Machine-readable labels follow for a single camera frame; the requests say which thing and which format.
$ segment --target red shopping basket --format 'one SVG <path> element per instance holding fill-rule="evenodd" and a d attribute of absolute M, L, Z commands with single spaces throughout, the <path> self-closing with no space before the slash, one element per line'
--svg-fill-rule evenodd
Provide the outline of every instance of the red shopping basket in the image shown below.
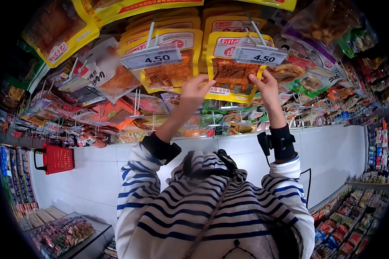
<path fill-rule="evenodd" d="M 43 153 L 43 166 L 36 166 L 36 152 Z M 43 144 L 43 148 L 35 149 L 33 160 L 37 170 L 45 170 L 46 174 L 70 171 L 75 168 L 73 149 Z"/>

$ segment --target floor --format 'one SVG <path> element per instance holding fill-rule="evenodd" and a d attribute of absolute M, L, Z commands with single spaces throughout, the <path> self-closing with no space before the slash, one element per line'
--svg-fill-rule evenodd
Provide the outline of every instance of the floor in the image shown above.
<path fill-rule="evenodd" d="M 309 208 L 342 186 L 348 176 L 363 172 L 365 140 L 362 127 L 338 125 L 291 133 L 296 139 L 294 147 L 300 154 L 301 170 L 311 168 L 312 171 Z M 166 187 L 171 170 L 181 163 L 190 150 L 216 151 L 223 148 L 238 168 L 248 171 L 247 181 L 258 187 L 262 177 L 269 172 L 256 135 L 184 139 L 176 143 L 182 152 L 158 172 L 161 189 Z M 53 205 L 65 213 L 78 212 L 115 227 L 117 196 L 122 184 L 120 171 L 127 163 L 133 146 L 75 148 L 75 169 L 50 175 L 34 168 L 31 152 L 31 175 L 39 207 Z M 37 157 L 38 166 L 41 166 L 40 156 Z M 300 181 L 307 193 L 309 173 L 303 174 Z"/>

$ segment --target basket handle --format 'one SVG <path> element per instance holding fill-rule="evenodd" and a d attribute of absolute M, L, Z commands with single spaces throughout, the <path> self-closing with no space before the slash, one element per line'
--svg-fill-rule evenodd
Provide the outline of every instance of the basket handle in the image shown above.
<path fill-rule="evenodd" d="M 47 166 L 41 166 L 41 167 L 37 167 L 36 165 L 36 152 L 42 152 L 42 153 L 45 153 L 46 154 L 46 149 L 45 148 L 38 148 L 38 149 L 33 149 L 33 161 L 35 163 L 35 168 L 37 170 L 47 170 Z"/>

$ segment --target finger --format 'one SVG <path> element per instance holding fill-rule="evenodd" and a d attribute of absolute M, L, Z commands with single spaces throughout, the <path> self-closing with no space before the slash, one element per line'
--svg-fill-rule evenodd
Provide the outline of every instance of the finger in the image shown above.
<path fill-rule="evenodd" d="M 210 90 L 210 88 L 216 84 L 216 81 L 215 80 L 210 80 L 209 82 L 207 82 L 203 87 L 202 89 L 200 89 L 200 93 L 202 94 L 203 97 L 206 96 L 207 92 Z"/>
<path fill-rule="evenodd" d="M 190 80 L 190 84 L 197 86 L 199 84 L 206 82 L 208 79 L 209 79 L 208 74 L 200 74 L 192 78 Z"/>
<path fill-rule="evenodd" d="M 276 79 L 271 75 L 270 71 L 268 71 L 266 69 L 262 72 L 261 80 L 264 80 L 264 79 L 268 80 L 268 82 L 273 81 L 273 80 L 276 81 Z"/>
<path fill-rule="evenodd" d="M 249 79 L 252 81 L 252 83 L 254 83 L 258 87 L 265 86 L 265 84 L 261 80 L 259 80 L 259 78 L 256 77 L 256 75 L 249 74 Z"/>

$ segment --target price label 4.50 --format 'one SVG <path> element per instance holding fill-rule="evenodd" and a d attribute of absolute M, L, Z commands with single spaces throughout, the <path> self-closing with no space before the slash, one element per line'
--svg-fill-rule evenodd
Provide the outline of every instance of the price label 4.50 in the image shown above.
<path fill-rule="evenodd" d="M 179 63 L 181 61 L 182 56 L 179 48 L 147 50 L 121 58 L 121 63 L 130 70 Z"/>
<path fill-rule="evenodd" d="M 233 61 L 258 65 L 278 66 L 288 56 L 288 53 L 273 47 L 239 46 L 233 54 Z"/>

